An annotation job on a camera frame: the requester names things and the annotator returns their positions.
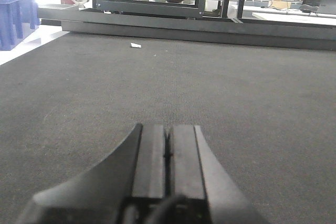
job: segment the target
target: white debris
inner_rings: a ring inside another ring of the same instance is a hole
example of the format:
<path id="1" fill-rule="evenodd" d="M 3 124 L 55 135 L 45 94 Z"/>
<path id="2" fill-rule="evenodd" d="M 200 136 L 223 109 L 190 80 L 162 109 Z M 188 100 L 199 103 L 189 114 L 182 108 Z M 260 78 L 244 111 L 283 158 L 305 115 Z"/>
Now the white debris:
<path id="1" fill-rule="evenodd" d="M 135 43 L 131 43 L 131 47 L 133 47 L 133 48 L 141 48 L 141 45 L 135 44 Z"/>

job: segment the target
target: gray carpet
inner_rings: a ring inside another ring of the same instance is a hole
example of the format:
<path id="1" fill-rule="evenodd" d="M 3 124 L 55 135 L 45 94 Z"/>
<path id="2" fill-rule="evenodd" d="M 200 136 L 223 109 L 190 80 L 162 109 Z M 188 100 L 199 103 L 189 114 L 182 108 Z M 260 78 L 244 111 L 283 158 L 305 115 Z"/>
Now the gray carpet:
<path id="1" fill-rule="evenodd" d="M 136 122 L 201 125 L 269 221 L 336 222 L 334 52 L 68 34 L 0 66 L 0 110 L 0 223 Z"/>

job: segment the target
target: blue plastic crate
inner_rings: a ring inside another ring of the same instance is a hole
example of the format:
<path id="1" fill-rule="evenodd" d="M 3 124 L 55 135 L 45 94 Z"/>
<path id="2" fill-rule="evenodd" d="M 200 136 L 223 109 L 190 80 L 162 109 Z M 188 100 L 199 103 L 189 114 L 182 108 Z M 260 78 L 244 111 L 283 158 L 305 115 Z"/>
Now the blue plastic crate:
<path id="1" fill-rule="evenodd" d="M 0 0 L 0 50 L 12 50 L 39 24 L 35 0 Z"/>

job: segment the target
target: white floor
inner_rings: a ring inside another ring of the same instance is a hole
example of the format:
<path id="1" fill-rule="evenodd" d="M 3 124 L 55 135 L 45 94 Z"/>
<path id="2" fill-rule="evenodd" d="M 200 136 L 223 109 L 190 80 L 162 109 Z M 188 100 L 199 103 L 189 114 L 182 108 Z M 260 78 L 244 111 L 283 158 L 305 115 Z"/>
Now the white floor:
<path id="1" fill-rule="evenodd" d="M 66 33 L 68 32 L 62 31 L 60 26 L 40 25 L 36 31 L 34 31 L 11 51 L 0 51 L 0 65 L 22 56 L 37 47 L 63 36 Z"/>

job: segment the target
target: black cable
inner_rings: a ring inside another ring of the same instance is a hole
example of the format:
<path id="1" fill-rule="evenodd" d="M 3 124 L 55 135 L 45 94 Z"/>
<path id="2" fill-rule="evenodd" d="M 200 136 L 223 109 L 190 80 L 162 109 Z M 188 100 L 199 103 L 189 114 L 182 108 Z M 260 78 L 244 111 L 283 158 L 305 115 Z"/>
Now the black cable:
<path id="1" fill-rule="evenodd" d="M 164 199 L 144 222 L 145 224 L 163 224 L 166 215 L 179 203 L 186 202 L 187 198 L 184 195 L 174 195 Z"/>

